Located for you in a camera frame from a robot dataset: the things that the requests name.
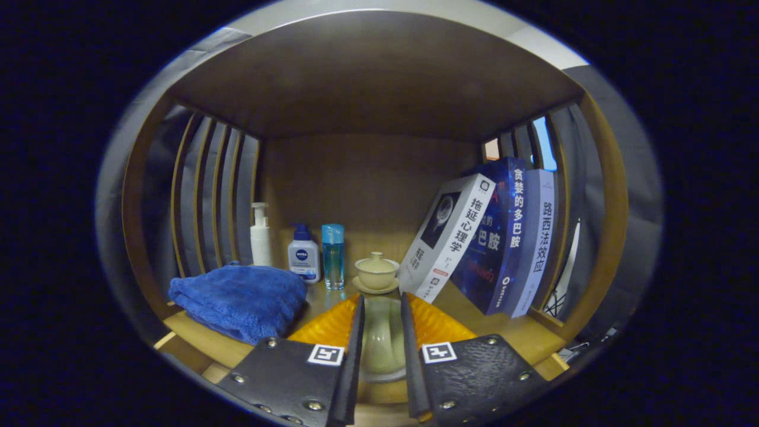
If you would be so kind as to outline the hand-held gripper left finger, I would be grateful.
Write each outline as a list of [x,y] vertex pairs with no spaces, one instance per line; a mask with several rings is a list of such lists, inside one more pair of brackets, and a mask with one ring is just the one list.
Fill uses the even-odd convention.
[[261,340],[219,382],[222,394],[276,426],[346,426],[355,421],[364,297],[340,303],[339,345],[279,337]]

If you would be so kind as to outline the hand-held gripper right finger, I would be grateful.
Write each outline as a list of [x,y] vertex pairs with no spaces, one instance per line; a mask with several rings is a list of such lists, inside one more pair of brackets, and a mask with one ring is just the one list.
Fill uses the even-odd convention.
[[495,425],[548,391],[548,380],[496,333],[419,344],[425,300],[401,295],[409,415],[421,425]]

